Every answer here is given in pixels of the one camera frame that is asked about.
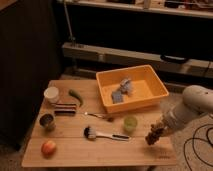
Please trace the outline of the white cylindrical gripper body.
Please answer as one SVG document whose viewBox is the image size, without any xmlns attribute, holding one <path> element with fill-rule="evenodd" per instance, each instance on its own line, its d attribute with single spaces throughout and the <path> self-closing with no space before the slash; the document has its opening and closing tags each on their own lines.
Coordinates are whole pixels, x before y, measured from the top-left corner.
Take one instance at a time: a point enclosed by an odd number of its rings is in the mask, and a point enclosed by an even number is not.
<svg viewBox="0 0 213 171">
<path fill-rule="evenodd" d="M 184 102 L 178 103 L 162 116 L 165 125 L 163 135 L 169 136 L 183 130 L 189 122 L 199 117 L 199 112 L 189 107 Z"/>
</svg>

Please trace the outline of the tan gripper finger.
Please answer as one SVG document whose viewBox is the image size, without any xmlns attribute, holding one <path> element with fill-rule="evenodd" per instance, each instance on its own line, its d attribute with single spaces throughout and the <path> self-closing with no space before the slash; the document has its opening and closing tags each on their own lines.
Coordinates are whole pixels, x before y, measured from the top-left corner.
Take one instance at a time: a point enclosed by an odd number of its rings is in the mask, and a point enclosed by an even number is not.
<svg viewBox="0 0 213 171">
<path fill-rule="evenodd" d="M 158 129 L 164 129 L 165 128 L 165 123 L 164 123 L 164 118 L 160 116 L 154 124 L 151 125 L 152 130 L 158 130 Z"/>
</svg>

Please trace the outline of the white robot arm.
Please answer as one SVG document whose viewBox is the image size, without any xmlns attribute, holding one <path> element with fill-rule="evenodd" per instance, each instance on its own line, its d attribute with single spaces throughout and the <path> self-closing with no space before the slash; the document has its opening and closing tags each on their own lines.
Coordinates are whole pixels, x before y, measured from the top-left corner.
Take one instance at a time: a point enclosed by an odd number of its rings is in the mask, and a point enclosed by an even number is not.
<svg viewBox="0 0 213 171">
<path fill-rule="evenodd" d="M 213 114 L 213 90 L 191 85 L 183 90 L 182 100 L 151 125 L 151 130 L 168 136 L 207 114 Z"/>
</svg>

